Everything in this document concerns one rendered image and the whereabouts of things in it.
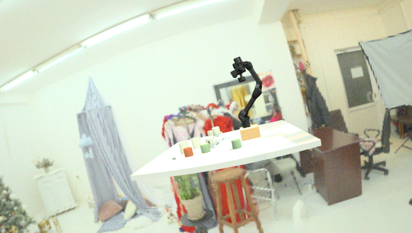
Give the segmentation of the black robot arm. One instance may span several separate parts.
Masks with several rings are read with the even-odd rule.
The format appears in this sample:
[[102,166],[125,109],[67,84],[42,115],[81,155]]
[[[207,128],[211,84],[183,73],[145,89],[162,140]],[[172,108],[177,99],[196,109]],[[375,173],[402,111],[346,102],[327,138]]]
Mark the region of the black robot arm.
[[[250,122],[249,122],[250,117],[248,116],[248,111],[253,106],[255,100],[262,94],[262,91],[261,91],[261,89],[262,89],[262,80],[258,77],[256,72],[254,71],[253,65],[251,64],[251,62],[248,62],[248,61],[243,62],[240,56],[237,57],[237,58],[234,58],[234,62],[236,63],[236,65],[239,66],[238,67],[239,72],[242,72],[242,73],[246,72],[246,70],[245,70],[245,68],[246,68],[250,72],[250,74],[252,75],[254,80],[256,81],[255,89],[252,93],[251,99],[247,103],[245,109],[240,110],[239,115],[238,115],[238,118],[242,122],[242,127],[245,129],[245,128],[251,127]],[[236,78],[237,75],[239,75],[239,73],[237,72],[237,69],[233,70],[230,73],[233,76],[233,78]]]

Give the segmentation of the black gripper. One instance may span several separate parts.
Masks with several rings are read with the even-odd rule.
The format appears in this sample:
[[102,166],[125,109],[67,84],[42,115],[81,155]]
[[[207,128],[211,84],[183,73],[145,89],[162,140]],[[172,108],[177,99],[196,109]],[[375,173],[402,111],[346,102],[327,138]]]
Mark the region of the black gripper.
[[242,75],[242,72],[239,72],[238,71],[238,65],[236,65],[236,63],[233,63],[233,68],[234,69],[237,69],[237,72],[239,73],[239,75],[240,75],[240,77],[238,78],[238,80],[239,80],[239,83],[241,83],[241,82],[243,82],[243,81],[246,81],[246,79],[245,79],[245,77],[243,77],[243,75]]

